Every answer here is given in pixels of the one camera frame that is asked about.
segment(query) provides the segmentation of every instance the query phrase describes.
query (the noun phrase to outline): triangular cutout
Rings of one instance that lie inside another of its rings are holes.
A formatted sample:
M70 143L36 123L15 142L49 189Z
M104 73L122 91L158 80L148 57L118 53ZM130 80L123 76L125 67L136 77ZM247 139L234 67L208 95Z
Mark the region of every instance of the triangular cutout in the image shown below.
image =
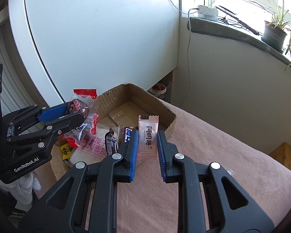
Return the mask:
M61 185L61 187L47 200L47 205L64 210L68 196L70 194L70 190L73 184L74 178L69 178L65 183Z
M226 177L222 178L222 184L227 196L230 209L236 210L241 207L248 205L247 199L239 192L238 189L227 179Z

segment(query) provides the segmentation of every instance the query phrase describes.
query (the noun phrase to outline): metal screw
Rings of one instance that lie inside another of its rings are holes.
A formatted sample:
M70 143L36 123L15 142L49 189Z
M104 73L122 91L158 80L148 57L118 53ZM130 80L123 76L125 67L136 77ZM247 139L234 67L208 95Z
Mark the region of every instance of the metal screw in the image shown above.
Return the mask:
M182 153L175 154L176 159L184 159L184 155Z
M120 159L120 158L122 158L122 155L119 154L119 153L115 153L115 154L112 155L112 158L113 159Z
M75 167L78 168L78 169L82 169L85 167L85 163L80 161L78 163L75 164Z
M212 163L210 164L210 166L211 166L213 169L219 169L219 168L221 167L220 164L217 163L217 162L212 162Z

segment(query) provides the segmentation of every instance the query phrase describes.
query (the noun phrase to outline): cardboard box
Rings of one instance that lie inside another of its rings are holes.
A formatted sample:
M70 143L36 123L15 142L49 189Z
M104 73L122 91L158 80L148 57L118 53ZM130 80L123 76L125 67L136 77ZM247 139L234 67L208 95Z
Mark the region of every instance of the cardboard box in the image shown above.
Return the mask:
M158 129L165 130L166 138L173 133L176 115L156 97L134 84L122 84L110 89L98 96L97 101L99 123L109 127L138 126L139 115L158 115ZM62 160L61 150L58 148L61 144L58 141L57 146L53 147L50 162L56 180L70 169Z
M284 142L269 156L291 170L291 146L288 143Z

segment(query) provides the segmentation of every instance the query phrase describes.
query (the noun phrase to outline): red and clear snack package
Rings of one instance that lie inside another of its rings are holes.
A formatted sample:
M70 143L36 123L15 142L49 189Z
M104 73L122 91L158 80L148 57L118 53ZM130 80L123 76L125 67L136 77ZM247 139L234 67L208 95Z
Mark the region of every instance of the red and clear snack package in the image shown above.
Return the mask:
M96 134L98 102L96 89L74 89L73 92L74 95L71 97L66 114L81 113L84 116L84 122L80 127L61 135L61 138L70 146L78 148L87 132Z

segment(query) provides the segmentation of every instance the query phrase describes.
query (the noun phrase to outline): plant pot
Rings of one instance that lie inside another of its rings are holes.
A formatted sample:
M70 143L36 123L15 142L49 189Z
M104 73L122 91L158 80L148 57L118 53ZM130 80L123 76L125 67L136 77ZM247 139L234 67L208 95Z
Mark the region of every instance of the plant pot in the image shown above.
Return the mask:
M285 33L282 29L278 27L274 28L274 25L266 26L269 22L264 22L265 29L261 40L269 44L271 47L275 48L277 51L283 53L282 46L287 36L287 33Z

